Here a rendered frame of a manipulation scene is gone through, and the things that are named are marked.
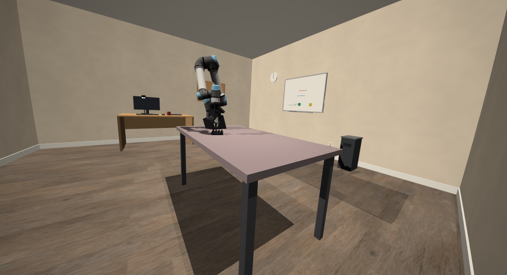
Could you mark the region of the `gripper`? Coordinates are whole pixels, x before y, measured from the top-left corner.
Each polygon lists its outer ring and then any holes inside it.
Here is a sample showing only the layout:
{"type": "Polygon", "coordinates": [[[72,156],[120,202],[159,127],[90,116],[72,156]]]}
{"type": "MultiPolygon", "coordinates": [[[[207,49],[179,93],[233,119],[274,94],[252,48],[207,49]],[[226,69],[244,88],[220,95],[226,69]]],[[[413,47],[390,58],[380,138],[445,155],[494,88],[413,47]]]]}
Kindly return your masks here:
{"type": "Polygon", "coordinates": [[[210,109],[208,110],[208,115],[210,115],[210,116],[213,117],[213,119],[211,120],[211,122],[214,123],[214,127],[216,127],[216,126],[218,127],[219,122],[221,121],[221,112],[217,108],[218,105],[219,105],[219,103],[217,103],[217,102],[210,103],[210,109]]]}

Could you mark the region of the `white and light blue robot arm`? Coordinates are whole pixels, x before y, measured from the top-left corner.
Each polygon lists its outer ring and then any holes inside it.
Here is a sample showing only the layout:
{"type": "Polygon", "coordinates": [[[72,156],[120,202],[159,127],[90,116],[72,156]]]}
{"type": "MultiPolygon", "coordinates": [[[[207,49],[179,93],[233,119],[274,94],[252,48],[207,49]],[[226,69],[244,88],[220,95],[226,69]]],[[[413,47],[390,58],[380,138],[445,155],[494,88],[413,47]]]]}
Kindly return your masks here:
{"type": "Polygon", "coordinates": [[[195,63],[195,71],[197,74],[197,83],[198,83],[198,91],[197,92],[197,98],[198,100],[204,100],[204,106],[206,110],[206,118],[213,118],[212,116],[208,115],[208,110],[210,109],[210,102],[214,103],[217,102],[219,105],[217,108],[220,110],[222,114],[225,113],[225,111],[221,108],[222,106],[227,105],[227,98],[226,95],[223,94],[220,78],[218,74],[218,60],[216,56],[205,56],[200,57],[195,63]],[[212,85],[212,93],[211,90],[206,89],[205,84],[205,76],[204,76],[204,70],[208,69],[211,75],[211,79],[213,82],[212,85]]]}

